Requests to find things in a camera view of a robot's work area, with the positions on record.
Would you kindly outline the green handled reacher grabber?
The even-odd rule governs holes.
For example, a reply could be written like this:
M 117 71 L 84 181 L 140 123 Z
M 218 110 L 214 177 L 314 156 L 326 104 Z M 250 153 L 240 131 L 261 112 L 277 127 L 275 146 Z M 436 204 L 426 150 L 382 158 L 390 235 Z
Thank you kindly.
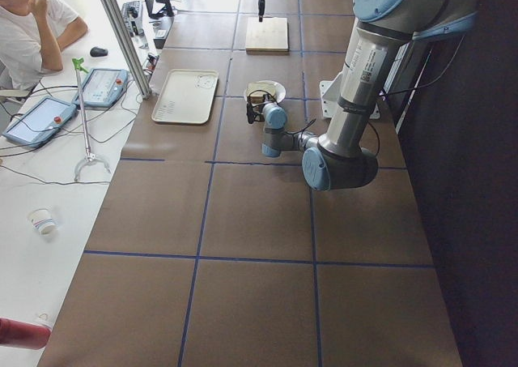
M 73 58 L 72 63 L 74 65 L 77 86 L 78 86 L 79 112 L 80 112 L 81 123 L 82 123 L 82 127 L 83 127 L 83 140 L 84 140 L 84 147 L 85 147 L 84 158 L 82 160 L 80 160 L 74 168 L 74 182 L 79 183 L 81 171 L 86 166 L 91 166 L 96 163 L 101 163 L 104 166 L 104 168 L 107 170 L 108 173 L 110 173 L 111 170 L 110 170 L 109 163 L 106 160 L 106 158 L 103 156 L 96 155 L 91 149 L 90 135 L 89 135 L 88 125 L 87 125 L 87 116 L 86 116 L 86 110 L 85 110 L 84 99 L 83 99 L 82 78 L 81 78 L 81 72 L 87 73 L 87 70 L 83 67 L 84 59 L 83 58 Z

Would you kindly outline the white paper cup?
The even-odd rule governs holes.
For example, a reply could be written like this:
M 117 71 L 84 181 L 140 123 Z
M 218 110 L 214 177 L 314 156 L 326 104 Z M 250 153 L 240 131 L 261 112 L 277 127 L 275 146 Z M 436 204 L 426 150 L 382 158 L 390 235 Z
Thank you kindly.
M 32 227 L 42 236 L 47 236 L 57 231 L 57 222 L 48 208 L 37 208 L 29 212 L 27 218 Z

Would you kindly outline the toast slice on plate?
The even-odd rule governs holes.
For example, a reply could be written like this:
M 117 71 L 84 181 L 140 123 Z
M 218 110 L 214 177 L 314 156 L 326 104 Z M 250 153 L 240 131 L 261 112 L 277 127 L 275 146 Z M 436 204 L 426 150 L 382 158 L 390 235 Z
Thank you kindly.
M 252 104 L 260 104 L 260 103 L 263 103 L 265 101 L 265 97 L 263 95 L 253 95 L 253 96 L 250 96 L 248 98 L 248 100 L 252 103 Z

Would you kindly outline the blue teach pendant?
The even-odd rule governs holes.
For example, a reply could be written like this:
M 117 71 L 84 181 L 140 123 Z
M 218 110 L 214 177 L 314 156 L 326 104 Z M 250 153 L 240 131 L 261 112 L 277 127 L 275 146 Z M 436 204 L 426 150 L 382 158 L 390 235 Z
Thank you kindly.
M 17 117 L 2 135 L 14 144 L 38 148 L 47 143 L 76 113 L 75 104 L 46 96 Z
M 85 77 L 76 71 L 81 81 L 85 109 L 106 110 L 113 107 L 127 88 L 129 72 L 123 69 L 95 68 Z

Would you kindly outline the near blue teach pendant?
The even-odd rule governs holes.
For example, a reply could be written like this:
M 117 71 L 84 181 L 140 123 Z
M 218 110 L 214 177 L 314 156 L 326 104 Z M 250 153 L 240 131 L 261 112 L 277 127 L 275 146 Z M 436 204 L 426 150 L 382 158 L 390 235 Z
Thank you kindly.
M 76 113 L 75 104 L 46 96 L 17 117 L 2 135 L 14 144 L 38 148 L 47 143 Z

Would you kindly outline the red bottle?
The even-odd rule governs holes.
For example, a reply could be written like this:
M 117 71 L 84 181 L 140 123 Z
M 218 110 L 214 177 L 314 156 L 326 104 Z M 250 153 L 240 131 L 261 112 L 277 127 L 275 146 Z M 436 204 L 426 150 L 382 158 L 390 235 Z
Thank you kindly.
M 38 350 L 48 343 L 50 335 L 51 330 L 46 326 L 1 319 L 2 346 Z

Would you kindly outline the far blue teach pendant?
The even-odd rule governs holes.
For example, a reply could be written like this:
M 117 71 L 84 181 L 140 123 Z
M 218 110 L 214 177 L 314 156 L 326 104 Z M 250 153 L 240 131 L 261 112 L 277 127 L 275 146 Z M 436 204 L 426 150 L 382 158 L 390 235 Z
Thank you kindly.
M 129 72 L 123 69 L 95 68 L 85 77 L 76 71 L 81 81 L 85 109 L 106 110 L 113 107 L 127 88 Z

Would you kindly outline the cream bear serving tray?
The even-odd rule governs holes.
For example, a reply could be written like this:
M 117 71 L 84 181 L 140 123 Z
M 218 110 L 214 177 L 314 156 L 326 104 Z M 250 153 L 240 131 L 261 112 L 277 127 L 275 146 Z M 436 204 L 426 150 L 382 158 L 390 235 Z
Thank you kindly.
M 210 118 L 218 81 L 219 73 L 215 70 L 170 70 L 151 119 L 160 124 L 205 124 Z

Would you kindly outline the aluminium frame post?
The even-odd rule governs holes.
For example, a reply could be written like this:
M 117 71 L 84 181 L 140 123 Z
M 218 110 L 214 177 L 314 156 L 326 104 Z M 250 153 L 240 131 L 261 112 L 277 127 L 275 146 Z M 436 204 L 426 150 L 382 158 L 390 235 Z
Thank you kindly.
M 130 35 L 126 30 L 117 0 L 100 0 L 100 2 L 105 10 L 106 15 L 108 16 L 108 21 L 112 26 L 122 55 L 127 66 L 129 67 L 130 73 L 133 76 L 140 95 L 143 100 L 148 100 L 152 95 L 152 90 L 145 75 L 144 69 L 141 66 L 141 62 L 138 58 Z

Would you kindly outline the black computer mouse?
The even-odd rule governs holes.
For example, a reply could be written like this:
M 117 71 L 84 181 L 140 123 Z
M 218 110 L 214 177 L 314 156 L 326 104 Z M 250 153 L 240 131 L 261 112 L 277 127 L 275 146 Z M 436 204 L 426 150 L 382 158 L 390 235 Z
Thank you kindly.
M 108 50 L 104 48 L 100 48 L 98 46 L 94 46 L 90 49 L 90 56 L 93 58 L 105 57 L 108 55 Z

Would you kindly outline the wooden cutting board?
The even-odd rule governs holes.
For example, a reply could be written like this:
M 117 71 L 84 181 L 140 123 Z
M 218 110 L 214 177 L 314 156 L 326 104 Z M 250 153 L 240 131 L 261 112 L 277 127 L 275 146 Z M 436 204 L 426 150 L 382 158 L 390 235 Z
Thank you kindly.
M 288 19 L 251 17 L 247 21 L 245 50 L 248 52 L 287 52 L 289 50 Z

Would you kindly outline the person in white shirt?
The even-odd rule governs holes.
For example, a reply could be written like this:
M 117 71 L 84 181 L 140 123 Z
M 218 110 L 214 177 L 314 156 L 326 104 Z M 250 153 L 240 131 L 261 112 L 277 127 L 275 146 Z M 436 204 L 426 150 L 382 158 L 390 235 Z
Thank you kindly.
M 62 52 L 88 32 L 63 0 L 1 0 L 1 63 L 14 89 L 63 70 Z

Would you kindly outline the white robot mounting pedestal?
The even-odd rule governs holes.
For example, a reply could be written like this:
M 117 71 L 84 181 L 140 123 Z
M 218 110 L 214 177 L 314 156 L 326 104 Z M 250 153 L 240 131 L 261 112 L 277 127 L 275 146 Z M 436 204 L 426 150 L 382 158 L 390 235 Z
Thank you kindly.
M 320 82 L 321 106 L 325 117 L 333 117 L 336 112 L 358 114 L 378 118 L 374 113 L 381 87 L 375 83 L 366 83 L 349 79 L 339 73 L 333 80 Z

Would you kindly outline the white round plate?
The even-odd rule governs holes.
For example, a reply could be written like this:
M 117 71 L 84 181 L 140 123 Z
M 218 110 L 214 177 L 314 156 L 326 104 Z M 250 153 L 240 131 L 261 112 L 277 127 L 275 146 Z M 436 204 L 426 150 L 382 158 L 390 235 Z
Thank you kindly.
M 285 96 L 286 96 L 286 89 L 279 82 L 272 81 L 272 80 L 259 80 L 259 81 L 254 81 L 254 82 L 269 82 L 269 83 L 273 83 L 275 88 L 276 88 L 276 97 L 275 98 L 276 98 L 277 102 L 281 102 L 285 98 Z M 248 100 L 248 97 L 246 96 L 246 89 L 247 89 L 247 87 L 244 89 L 244 99 L 247 102 L 250 102 Z

